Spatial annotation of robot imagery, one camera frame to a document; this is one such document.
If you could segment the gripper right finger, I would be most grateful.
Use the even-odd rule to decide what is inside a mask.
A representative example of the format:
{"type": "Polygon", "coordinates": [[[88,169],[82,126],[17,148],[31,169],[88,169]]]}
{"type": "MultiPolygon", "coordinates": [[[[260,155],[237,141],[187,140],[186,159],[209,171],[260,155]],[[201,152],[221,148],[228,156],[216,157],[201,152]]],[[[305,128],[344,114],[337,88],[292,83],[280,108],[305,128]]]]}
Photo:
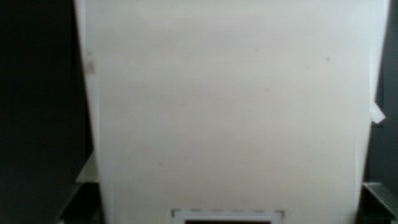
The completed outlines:
{"type": "Polygon", "coordinates": [[[398,224],[398,197],[381,182],[363,183],[358,224],[398,224]]]}

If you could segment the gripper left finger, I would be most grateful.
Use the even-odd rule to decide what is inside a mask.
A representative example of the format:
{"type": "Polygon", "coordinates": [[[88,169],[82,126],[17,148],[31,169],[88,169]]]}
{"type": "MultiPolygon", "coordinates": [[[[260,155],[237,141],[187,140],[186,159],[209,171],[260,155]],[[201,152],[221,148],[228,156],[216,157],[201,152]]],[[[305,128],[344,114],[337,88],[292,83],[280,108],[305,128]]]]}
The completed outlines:
{"type": "Polygon", "coordinates": [[[106,224],[100,184],[84,183],[63,209],[58,224],[106,224]]]}

